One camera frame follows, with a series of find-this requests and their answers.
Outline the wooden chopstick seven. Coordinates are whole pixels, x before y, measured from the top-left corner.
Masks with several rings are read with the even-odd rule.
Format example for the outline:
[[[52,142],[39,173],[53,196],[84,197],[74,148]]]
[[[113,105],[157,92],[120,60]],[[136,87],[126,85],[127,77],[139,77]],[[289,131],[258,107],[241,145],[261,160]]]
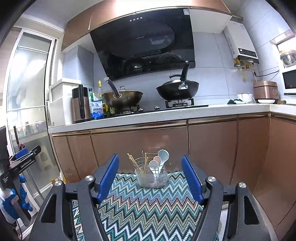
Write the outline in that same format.
[[[142,171],[145,171],[145,157],[144,157],[144,150],[142,150]]]

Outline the zigzag knitted table cloth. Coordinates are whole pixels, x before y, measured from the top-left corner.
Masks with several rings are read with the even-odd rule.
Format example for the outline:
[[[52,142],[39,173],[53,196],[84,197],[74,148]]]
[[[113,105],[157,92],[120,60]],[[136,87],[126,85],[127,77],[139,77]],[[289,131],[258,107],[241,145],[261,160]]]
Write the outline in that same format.
[[[159,189],[140,187],[133,174],[117,174],[97,209],[109,240],[191,240],[203,206],[183,172],[175,172]]]

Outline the beige ceramic spoon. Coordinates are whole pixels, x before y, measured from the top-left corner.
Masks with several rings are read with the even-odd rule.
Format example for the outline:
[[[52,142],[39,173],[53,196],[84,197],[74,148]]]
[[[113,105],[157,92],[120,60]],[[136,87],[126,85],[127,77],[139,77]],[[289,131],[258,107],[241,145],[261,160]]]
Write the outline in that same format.
[[[159,156],[154,156],[154,158],[151,161],[151,166],[152,167],[158,167],[161,163],[160,157]]]

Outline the black range hood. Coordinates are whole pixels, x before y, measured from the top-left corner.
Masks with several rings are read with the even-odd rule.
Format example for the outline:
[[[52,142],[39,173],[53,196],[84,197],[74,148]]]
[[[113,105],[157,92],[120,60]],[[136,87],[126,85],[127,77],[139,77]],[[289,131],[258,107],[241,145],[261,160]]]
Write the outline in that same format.
[[[196,66],[188,9],[147,11],[107,23],[90,32],[111,80]]]

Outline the black gas stove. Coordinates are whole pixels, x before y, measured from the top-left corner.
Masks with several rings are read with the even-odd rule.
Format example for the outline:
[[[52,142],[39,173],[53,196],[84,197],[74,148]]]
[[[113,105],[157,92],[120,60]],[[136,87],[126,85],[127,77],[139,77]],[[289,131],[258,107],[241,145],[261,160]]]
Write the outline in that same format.
[[[182,108],[205,108],[208,105],[195,105],[194,99],[177,99],[172,101],[165,101],[165,107],[162,108],[159,105],[155,105],[152,110],[145,110],[139,104],[136,106],[124,107],[121,109],[109,108],[109,113],[111,117],[128,115],[128,114],[138,114],[138,113],[149,113],[154,111],[169,110],[169,109],[182,109]]]

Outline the white water heater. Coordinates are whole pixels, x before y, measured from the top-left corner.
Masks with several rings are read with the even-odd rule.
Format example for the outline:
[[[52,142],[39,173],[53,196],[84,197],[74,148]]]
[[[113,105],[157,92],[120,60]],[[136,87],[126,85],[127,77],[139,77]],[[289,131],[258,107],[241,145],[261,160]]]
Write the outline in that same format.
[[[223,32],[233,59],[259,64],[255,47],[243,24],[229,21]]]

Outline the white microwave oven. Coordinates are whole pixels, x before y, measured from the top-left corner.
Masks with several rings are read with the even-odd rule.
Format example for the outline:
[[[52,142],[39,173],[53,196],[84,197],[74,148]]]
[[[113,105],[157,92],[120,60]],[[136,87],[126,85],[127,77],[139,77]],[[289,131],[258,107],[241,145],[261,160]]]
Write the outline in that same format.
[[[296,94],[296,70],[289,70],[282,73],[284,94]]]

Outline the white ceramic spoon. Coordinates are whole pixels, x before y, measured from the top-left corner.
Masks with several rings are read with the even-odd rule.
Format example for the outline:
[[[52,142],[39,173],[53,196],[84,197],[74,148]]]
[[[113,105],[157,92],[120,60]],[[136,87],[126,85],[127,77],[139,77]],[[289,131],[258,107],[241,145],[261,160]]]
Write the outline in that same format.
[[[156,160],[149,162],[149,168],[155,177],[159,177],[159,163]]]

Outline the copper rice cooker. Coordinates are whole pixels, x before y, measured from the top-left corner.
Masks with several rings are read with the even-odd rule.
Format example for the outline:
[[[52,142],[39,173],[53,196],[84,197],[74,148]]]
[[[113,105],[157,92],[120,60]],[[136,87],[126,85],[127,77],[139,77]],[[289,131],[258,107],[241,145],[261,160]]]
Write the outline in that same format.
[[[258,81],[253,83],[254,99],[256,102],[261,100],[273,100],[273,103],[279,100],[278,84],[273,81]]]

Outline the wooden chopstick six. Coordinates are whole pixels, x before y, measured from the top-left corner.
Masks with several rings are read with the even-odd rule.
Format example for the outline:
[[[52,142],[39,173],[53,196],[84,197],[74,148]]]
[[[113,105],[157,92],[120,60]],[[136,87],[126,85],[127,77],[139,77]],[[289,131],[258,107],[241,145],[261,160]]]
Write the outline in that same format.
[[[144,153],[144,173],[147,173],[147,163],[148,163],[148,156],[147,153]]]

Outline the wooden chopstick five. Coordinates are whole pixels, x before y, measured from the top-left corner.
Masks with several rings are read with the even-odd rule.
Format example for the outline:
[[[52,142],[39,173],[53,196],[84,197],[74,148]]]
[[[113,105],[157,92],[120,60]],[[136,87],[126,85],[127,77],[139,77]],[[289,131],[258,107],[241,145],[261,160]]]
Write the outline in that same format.
[[[142,163],[140,161],[136,161],[135,158],[129,153],[127,153],[127,156],[129,158],[129,160],[132,162],[132,164],[133,164],[134,168],[137,170],[137,172],[143,174],[144,169],[143,169]]]

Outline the white salt bag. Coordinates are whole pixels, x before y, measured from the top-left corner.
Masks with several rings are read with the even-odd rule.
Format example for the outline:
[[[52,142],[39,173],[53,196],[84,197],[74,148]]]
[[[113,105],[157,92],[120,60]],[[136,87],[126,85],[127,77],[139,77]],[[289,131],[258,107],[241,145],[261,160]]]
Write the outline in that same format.
[[[91,102],[91,114],[95,120],[104,118],[103,103],[101,100]]]

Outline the white bowl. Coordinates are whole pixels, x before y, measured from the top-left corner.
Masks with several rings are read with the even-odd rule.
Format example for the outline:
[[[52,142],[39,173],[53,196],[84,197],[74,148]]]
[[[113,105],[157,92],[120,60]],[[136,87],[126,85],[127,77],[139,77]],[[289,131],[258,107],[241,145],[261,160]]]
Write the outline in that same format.
[[[244,103],[253,102],[253,94],[250,93],[242,93],[237,95],[238,99],[240,99]]]

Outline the light blue ceramic spoon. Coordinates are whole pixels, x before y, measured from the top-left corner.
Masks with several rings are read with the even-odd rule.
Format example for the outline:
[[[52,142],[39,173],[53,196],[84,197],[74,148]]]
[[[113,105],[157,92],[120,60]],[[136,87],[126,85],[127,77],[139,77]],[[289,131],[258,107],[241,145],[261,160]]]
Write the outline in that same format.
[[[168,161],[170,155],[169,155],[167,150],[161,149],[161,150],[158,151],[158,156],[159,156],[160,161],[161,161],[160,165],[159,165],[159,173],[161,173],[162,168],[163,168],[165,162]]]

